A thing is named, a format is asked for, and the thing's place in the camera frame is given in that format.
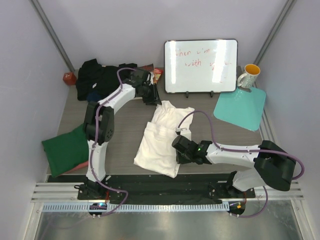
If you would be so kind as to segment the white t-shirt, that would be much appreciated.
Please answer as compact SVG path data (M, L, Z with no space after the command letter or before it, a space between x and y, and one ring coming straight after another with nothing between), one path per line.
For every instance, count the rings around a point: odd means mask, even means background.
M189 128L193 116L186 120L183 118L194 110L192 107L176 108L168 100L157 105L151 121L144 129L133 163L143 169L175 178L180 167L176 161L176 150L172 147L177 137L176 128Z

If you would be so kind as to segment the brown Edward Tulane book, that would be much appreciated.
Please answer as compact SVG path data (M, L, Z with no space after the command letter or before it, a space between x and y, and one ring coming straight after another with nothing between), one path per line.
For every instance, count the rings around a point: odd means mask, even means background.
M138 68L139 69L143 69L145 71L148 71L148 72L150 72L152 74L154 74L154 70L155 70L153 63L152 64L148 64L148 65L139 66Z

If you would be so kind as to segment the red Treehouse book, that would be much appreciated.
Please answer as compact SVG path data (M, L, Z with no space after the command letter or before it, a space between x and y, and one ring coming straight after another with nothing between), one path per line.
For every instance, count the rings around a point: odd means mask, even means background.
M154 70L153 70L153 83L157 84L163 73L164 73L163 69L157 68L157 67L154 68Z

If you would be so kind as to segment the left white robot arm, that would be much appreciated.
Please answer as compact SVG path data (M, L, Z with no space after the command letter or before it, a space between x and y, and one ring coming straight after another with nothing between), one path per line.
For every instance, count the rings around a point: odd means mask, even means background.
M88 103L83 129L89 147L86 180L78 189L79 200L100 200L107 194L106 152L109 141L115 133L115 114L129 101L142 98L147 106L161 104L153 74L142 68L125 67L130 70L129 78L122 80L119 69L116 73L119 87L106 98Z

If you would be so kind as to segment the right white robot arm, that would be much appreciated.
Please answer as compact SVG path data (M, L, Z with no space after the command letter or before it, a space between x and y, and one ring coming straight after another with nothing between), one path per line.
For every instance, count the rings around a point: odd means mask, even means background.
M196 143L178 135L172 142L178 164L198 165L228 164L246 167L245 171L234 171L226 184L226 193L233 198L243 192L269 186L287 192L294 178L296 160L275 143L264 140L260 145L235 146L214 144L203 140Z

